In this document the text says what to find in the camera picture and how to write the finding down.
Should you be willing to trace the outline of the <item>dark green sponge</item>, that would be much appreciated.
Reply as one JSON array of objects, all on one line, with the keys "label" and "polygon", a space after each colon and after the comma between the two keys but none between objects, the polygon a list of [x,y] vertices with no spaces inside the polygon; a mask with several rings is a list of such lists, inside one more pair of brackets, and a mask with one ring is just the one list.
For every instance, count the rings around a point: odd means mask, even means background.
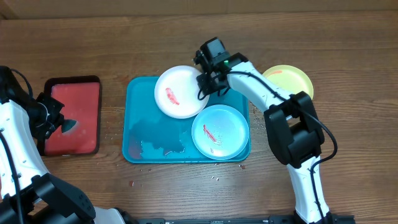
[{"label": "dark green sponge", "polygon": [[61,125],[62,133],[65,134],[73,129],[73,127],[77,124],[77,121],[73,119],[65,119],[63,124]]}]

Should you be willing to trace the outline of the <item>white plate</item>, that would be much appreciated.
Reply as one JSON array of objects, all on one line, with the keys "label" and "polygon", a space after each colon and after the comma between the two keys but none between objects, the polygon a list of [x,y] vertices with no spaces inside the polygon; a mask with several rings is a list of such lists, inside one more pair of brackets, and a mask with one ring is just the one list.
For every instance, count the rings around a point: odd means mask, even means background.
[{"label": "white plate", "polygon": [[172,118],[186,119],[205,108],[210,96],[199,91],[197,76],[201,72],[191,66],[179,65],[166,70],[155,84],[154,97],[159,109]]}]

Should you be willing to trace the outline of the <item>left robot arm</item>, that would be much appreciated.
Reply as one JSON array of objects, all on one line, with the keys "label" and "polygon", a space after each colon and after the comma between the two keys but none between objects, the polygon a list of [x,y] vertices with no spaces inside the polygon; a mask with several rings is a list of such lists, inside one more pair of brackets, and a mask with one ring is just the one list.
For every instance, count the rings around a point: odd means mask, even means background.
[{"label": "left robot arm", "polygon": [[37,143],[57,129],[69,131],[63,104],[46,93],[24,90],[17,70],[1,67],[1,223],[137,223],[120,208],[94,206],[79,188],[52,175]]}]

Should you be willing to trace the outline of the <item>yellow-green plate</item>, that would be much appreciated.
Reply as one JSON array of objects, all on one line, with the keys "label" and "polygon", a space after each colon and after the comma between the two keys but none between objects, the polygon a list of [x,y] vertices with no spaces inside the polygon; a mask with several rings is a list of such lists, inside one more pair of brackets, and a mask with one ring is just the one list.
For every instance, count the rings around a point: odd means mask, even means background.
[{"label": "yellow-green plate", "polygon": [[314,89],[310,78],[297,67],[291,65],[276,65],[267,69],[263,76],[275,85],[292,93],[304,91],[313,99]]}]

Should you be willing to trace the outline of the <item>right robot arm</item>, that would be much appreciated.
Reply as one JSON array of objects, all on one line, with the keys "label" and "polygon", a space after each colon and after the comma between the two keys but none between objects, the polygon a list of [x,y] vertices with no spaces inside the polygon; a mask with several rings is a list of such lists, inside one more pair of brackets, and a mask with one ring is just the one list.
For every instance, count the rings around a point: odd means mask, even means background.
[{"label": "right robot arm", "polygon": [[206,41],[193,58],[201,66],[198,99],[224,88],[245,96],[263,112],[269,147],[288,169],[295,194],[298,223],[331,223],[320,178],[320,154],[330,131],[318,120],[312,99],[293,94],[265,78],[247,57],[231,55],[219,38]]}]

